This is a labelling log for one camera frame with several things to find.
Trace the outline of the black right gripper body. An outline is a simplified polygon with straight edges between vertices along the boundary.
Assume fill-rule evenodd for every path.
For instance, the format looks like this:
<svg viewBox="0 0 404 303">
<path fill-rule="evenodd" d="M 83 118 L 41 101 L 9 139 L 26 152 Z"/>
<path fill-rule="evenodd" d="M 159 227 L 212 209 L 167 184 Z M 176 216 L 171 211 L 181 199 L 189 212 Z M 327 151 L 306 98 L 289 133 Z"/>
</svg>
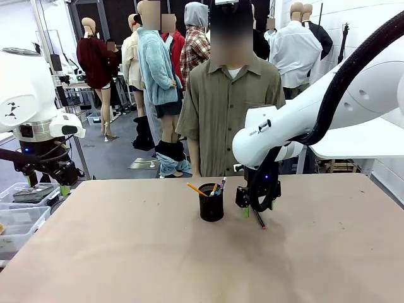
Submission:
<svg viewBox="0 0 404 303">
<path fill-rule="evenodd" d="M 253 210 L 272 210 L 275 200 L 281 196 L 281 182 L 278 180 L 278 173 L 265 173 L 259 178 L 256 187 L 251 190 L 256 172 L 253 169 L 244 171 L 247 186 L 237 187 L 235 203 L 240 208 L 251 206 Z"/>
</svg>

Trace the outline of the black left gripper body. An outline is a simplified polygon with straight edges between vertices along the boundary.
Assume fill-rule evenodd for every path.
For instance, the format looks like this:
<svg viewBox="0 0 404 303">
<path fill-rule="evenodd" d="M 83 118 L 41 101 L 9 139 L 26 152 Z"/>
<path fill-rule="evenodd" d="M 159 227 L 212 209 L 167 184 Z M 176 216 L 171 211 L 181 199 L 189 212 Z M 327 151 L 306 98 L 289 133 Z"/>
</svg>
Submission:
<svg viewBox="0 0 404 303">
<path fill-rule="evenodd" d="M 18 172 L 25 177 L 31 171 L 36 171 L 38 183 L 50 183 L 50 179 L 54 179 L 59 184 L 72 186 L 78 181 L 77 169 L 71 160 L 18 163 Z"/>
</svg>

